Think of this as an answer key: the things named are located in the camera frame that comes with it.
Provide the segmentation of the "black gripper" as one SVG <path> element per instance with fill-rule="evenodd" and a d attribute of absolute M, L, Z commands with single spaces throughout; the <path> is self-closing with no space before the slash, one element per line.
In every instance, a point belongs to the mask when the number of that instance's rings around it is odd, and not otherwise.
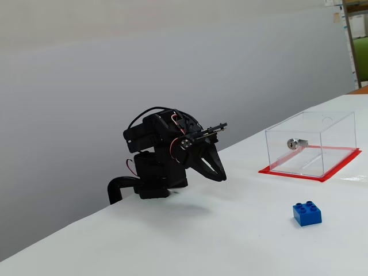
<path fill-rule="evenodd" d="M 171 157 L 187 168 L 192 168 L 205 178 L 217 182 L 226 181 L 227 176 L 218 155 L 215 133 L 181 136 L 171 143 Z"/>

